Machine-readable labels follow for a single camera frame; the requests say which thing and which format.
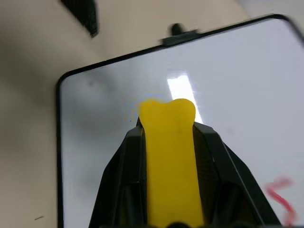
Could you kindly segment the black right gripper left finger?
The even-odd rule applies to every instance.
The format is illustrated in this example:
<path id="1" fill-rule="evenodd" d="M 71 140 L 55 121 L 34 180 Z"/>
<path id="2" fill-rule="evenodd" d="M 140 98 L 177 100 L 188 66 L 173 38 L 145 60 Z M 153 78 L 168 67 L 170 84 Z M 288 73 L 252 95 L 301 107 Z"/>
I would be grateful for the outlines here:
<path id="1" fill-rule="evenodd" d="M 107 164 L 88 228 L 147 225 L 145 133 L 140 121 Z"/>

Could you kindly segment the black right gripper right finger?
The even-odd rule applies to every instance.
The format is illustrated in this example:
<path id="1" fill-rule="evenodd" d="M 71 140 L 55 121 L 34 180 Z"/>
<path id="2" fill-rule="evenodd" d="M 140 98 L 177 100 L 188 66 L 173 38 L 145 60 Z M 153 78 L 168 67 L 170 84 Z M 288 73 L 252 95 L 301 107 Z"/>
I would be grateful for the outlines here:
<path id="1" fill-rule="evenodd" d="M 281 226 L 249 168 L 213 128 L 194 123 L 193 140 L 200 200 L 208 227 Z"/>

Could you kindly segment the yellow bone-shaped eraser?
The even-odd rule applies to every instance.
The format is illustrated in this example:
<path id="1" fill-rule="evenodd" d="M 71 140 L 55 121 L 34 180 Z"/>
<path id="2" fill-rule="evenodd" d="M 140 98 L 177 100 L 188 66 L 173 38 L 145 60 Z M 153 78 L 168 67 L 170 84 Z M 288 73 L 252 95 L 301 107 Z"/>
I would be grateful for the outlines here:
<path id="1" fill-rule="evenodd" d="M 145 133 L 148 224 L 204 225 L 193 140 L 195 106 L 187 99 L 142 102 Z"/>

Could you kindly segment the black-framed whiteboard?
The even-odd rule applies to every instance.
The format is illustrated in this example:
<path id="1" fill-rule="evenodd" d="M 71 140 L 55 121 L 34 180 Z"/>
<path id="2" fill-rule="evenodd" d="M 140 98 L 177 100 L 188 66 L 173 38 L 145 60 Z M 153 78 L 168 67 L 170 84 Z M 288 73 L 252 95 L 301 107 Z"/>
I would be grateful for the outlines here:
<path id="1" fill-rule="evenodd" d="M 56 86 L 58 228 L 88 228 L 103 171 L 146 99 L 186 98 L 304 227 L 304 33 L 273 14 L 75 69 Z"/>

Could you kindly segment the black whiteboard clip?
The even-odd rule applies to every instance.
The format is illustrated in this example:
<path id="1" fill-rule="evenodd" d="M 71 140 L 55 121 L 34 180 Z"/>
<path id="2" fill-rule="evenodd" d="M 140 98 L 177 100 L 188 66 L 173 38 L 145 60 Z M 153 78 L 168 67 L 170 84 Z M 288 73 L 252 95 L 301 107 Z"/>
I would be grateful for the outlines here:
<path id="1" fill-rule="evenodd" d="M 174 23 L 169 26 L 170 35 L 161 40 L 164 47 L 172 47 L 184 42 L 192 41 L 199 38 L 200 33 L 195 30 L 186 31 L 181 23 Z"/>

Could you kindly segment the black ribbed object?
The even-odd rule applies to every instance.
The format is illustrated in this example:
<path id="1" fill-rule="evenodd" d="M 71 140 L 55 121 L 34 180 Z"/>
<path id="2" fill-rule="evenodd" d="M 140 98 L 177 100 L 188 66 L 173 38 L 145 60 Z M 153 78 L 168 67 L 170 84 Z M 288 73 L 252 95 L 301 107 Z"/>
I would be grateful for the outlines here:
<path id="1" fill-rule="evenodd" d="M 92 38 L 98 35 L 98 16 L 95 0 L 60 0 L 87 30 Z"/>

